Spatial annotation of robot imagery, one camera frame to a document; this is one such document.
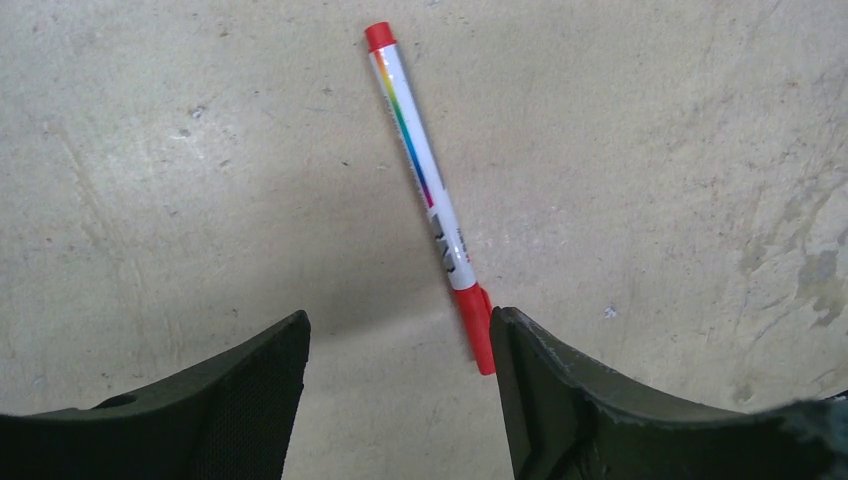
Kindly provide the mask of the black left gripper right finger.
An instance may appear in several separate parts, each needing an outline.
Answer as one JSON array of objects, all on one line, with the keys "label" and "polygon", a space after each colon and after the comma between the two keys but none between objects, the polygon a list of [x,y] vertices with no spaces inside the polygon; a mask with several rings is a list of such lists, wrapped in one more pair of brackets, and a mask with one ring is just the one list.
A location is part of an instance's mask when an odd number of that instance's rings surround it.
[{"label": "black left gripper right finger", "polygon": [[491,343],[518,479],[843,479],[847,402],[754,413],[654,389],[569,346],[520,310]]}]

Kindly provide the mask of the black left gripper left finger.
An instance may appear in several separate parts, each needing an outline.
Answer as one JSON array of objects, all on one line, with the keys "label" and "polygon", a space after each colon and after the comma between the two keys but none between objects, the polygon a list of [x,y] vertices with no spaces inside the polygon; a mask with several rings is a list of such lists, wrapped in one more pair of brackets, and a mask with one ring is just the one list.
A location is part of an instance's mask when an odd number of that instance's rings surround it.
[{"label": "black left gripper left finger", "polygon": [[299,310],[90,409],[1,417],[4,479],[279,479],[309,358]]}]

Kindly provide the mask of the red-capped white marker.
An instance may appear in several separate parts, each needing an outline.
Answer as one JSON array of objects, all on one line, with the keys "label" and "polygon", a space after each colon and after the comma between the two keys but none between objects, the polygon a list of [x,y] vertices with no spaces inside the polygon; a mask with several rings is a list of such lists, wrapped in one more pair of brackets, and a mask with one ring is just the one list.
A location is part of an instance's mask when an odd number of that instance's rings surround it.
[{"label": "red-capped white marker", "polygon": [[479,372],[491,375],[496,371],[489,338],[493,307],[471,264],[452,201],[406,77],[397,41],[387,22],[367,27],[364,36],[375,77],[406,153],[472,355]]}]

